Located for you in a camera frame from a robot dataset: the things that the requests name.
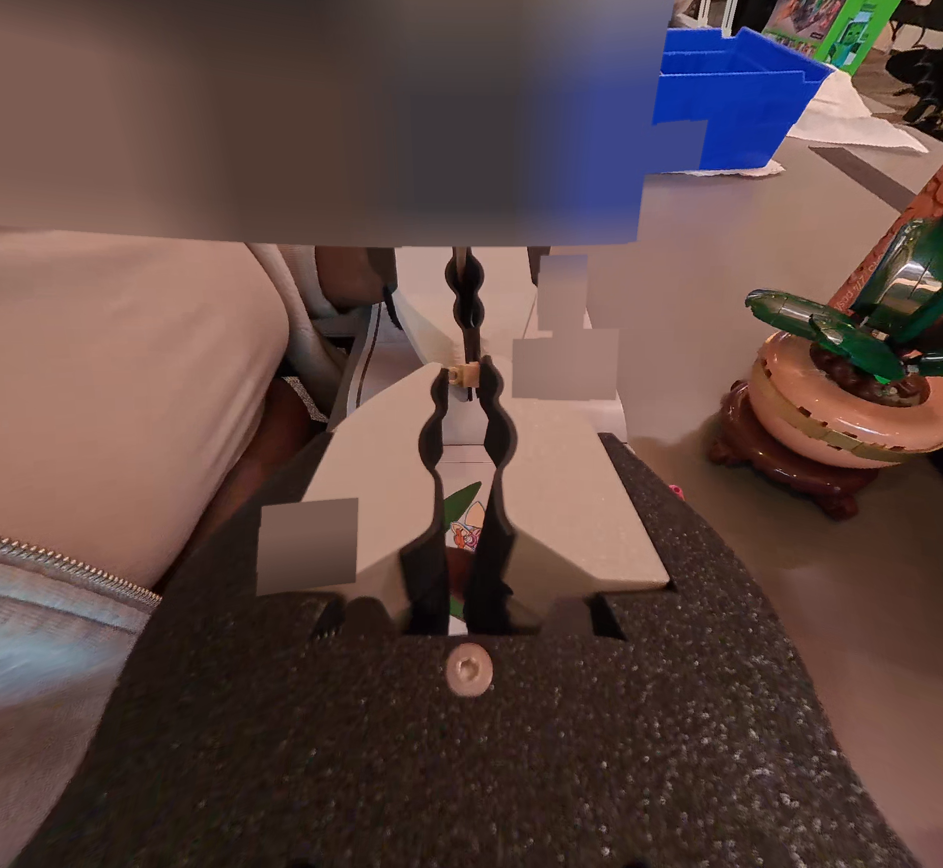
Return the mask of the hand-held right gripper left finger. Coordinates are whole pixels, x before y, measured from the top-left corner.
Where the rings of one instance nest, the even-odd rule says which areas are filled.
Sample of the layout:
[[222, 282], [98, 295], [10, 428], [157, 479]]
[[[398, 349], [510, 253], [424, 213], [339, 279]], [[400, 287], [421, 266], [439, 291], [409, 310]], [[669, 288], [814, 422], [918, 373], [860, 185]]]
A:
[[443, 526], [442, 419], [447, 372], [430, 363], [345, 418], [313, 474], [313, 501], [358, 502], [356, 574], [313, 590], [380, 601], [412, 634], [445, 634], [450, 591]]

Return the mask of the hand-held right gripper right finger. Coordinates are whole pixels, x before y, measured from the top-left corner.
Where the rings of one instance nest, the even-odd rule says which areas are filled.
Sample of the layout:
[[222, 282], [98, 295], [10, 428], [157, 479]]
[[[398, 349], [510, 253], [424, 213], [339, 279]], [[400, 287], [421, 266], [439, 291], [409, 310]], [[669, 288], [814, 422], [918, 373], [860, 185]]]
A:
[[507, 361], [479, 367], [494, 475], [464, 590], [469, 633], [536, 631], [564, 602], [667, 589], [669, 574], [583, 414], [514, 397]]

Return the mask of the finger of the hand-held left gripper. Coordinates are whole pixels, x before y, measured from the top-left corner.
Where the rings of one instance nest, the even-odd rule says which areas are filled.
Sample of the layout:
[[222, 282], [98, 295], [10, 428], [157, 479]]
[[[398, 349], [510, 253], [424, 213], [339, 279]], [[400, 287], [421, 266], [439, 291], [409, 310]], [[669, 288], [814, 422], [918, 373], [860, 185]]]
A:
[[511, 360], [513, 343], [525, 339], [536, 304], [528, 250], [471, 248], [470, 254], [481, 268], [477, 296], [484, 310], [472, 359], [487, 354]]
[[455, 367], [465, 363], [463, 334], [454, 318], [454, 290], [445, 270], [451, 248], [395, 249], [397, 318], [419, 359]]

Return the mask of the grey desk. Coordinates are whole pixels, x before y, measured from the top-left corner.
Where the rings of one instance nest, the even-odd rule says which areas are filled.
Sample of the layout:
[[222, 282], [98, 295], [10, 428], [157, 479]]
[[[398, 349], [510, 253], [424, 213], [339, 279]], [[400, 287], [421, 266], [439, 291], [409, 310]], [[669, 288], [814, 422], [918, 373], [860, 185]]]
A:
[[769, 334], [747, 293], [829, 299], [898, 214], [805, 142], [776, 157], [784, 172], [768, 178], [649, 179], [638, 240], [588, 253], [588, 313], [622, 328], [629, 444], [748, 567], [867, 791], [941, 866], [940, 475], [924, 460], [880, 474], [835, 523], [706, 460], [721, 398]]

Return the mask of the person's left hand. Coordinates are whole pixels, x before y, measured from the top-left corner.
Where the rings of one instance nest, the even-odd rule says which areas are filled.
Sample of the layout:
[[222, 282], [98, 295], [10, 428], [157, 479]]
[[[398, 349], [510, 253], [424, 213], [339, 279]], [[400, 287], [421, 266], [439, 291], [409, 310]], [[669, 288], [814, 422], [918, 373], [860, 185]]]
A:
[[371, 269], [367, 248], [315, 247], [318, 282], [340, 314], [383, 302], [380, 278]]

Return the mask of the white instruction booklet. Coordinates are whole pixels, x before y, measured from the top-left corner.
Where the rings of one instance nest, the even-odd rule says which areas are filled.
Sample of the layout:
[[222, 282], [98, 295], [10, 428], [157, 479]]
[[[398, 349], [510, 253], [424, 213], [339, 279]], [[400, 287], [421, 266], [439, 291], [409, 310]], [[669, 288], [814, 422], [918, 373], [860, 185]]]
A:
[[[442, 427], [442, 459], [436, 471], [442, 481], [446, 562], [452, 597], [462, 607], [462, 615], [449, 621], [449, 629], [460, 634], [503, 636], [512, 634], [471, 634], [464, 617], [464, 590], [472, 557], [481, 534], [494, 475], [494, 463], [485, 450], [487, 417], [478, 401], [464, 403], [450, 398]], [[611, 434], [599, 434], [607, 450], [624, 446]], [[529, 634], [534, 631], [519, 632]]]

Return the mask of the person's beige top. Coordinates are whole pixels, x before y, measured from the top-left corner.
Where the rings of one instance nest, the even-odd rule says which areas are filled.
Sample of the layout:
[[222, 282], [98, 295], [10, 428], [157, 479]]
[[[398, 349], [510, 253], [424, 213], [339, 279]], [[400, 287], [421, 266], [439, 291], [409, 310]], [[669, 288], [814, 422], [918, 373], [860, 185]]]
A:
[[150, 587], [252, 439], [289, 337], [244, 244], [2, 230], [2, 535]]

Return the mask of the brick-built plant in pot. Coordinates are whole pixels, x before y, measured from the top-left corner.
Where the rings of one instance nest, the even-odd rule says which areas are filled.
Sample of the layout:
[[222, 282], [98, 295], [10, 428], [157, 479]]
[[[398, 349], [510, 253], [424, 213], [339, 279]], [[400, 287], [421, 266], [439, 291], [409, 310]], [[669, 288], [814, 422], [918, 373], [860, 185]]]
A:
[[942, 226], [916, 217], [848, 305], [782, 290], [745, 300], [772, 327], [721, 406], [708, 452], [843, 521], [878, 472], [941, 451]]

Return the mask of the blue plastic bin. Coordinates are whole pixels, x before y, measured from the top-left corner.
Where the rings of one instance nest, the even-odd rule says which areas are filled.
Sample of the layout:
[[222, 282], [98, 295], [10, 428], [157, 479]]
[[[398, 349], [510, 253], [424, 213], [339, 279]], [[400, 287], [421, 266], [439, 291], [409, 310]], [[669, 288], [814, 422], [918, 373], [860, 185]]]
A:
[[817, 93], [803, 72], [661, 73], [654, 123], [681, 123], [658, 173], [764, 167]]
[[661, 73], [784, 72], [803, 72], [821, 84], [830, 69], [748, 28], [733, 37], [710, 27], [666, 32]]

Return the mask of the person's grey zip jacket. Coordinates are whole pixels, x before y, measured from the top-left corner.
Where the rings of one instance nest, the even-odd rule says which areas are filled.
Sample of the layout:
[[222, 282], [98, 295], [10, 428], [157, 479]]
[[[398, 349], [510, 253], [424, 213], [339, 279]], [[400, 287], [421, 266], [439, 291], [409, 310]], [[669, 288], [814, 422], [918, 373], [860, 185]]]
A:
[[53, 549], [1, 540], [1, 865], [84, 759], [161, 597]]

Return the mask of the black office chair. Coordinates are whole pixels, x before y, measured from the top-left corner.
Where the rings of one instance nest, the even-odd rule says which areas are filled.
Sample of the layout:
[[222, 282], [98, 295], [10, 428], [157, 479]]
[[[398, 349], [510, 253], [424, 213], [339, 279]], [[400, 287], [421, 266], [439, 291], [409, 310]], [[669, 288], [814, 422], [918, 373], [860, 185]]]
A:
[[942, 0], [931, 0], [928, 4], [902, 0], [890, 17], [890, 26], [892, 41], [903, 26], [915, 26], [921, 31], [917, 45], [893, 52], [886, 63], [887, 72], [904, 85], [900, 93], [910, 92], [917, 97], [916, 105], [904, 114], [903, 121], [941, 140], [942, 50], [923, 45], [922, 36], [928, 30], [942, 31]]

